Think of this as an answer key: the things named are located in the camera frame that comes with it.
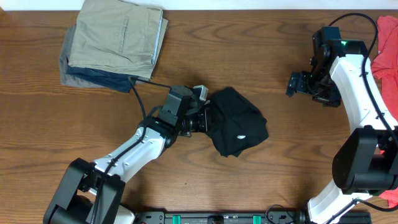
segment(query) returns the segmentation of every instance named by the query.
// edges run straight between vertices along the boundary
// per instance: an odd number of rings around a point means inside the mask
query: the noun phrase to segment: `black cloth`
[[[222,156],[238,157],[243,150],[268,138],[267,120],[234,88],[217,91],[209,100],[214,123],[206,134]]]
[[[128,77],[135,77],[133,75],[119,74],[114,72],[107,72],[92,68],[79,68],[71,67],[68,65],[67,69],[68,75],[74,75],[83,80],[108,87],[117,91],[128,93],[131,89],[130,81]]]

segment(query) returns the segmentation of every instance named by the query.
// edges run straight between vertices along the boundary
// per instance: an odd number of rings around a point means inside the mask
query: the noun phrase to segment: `white background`
[[[125,0],[169,10],[398,9],[398,0]],[[84,0],[0,0],[5,11],[80,10]]]

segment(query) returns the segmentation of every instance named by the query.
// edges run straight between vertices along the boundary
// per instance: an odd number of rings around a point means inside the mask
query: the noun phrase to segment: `red fabric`
[[[381,79],[381,96],[395,119],[398,119],[398,19],[381,16],[379,27],[379,55],[372,64],[373,75]],[[387,199],[389,207],[398,205],[398,189],[387,190],[380,195]]]

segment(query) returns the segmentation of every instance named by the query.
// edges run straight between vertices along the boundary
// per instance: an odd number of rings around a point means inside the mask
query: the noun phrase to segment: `table surface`
[[[167,11],[153,81],[233,86],[268,120],[269,139],[239,157],[221,157],[204,134],[179,138],[126,185],[137,210],[265,211],[301,207],[331,180],[331,162],[349,136],[344,106],[285,95],[293,71],[309,70],[312,34],[348,11]],[[365,11],[377,19],[397,11]],[[40,223],[65,169],[113,151],[142,119],[133,93],[60,85],[65,30],[78,12],[0,12],[0,223]],[[373,37],[368,21],[338,23],[347,39]],[[167,90],[137,87],[149,111]],[[387,206],[374,197],[372,202]],[[374,223],[396,213],[369,210]]]

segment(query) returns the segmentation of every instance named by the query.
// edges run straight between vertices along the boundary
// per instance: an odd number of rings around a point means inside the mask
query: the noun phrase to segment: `dark blue folded cloth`
[[[137,78],[134,75],[119,74],[92,68],[71,67],[69,65],[67,74],[74,75],[86,81],[121,91],[123,93],[128,93],[131,89],[131,84],[128,78]]]

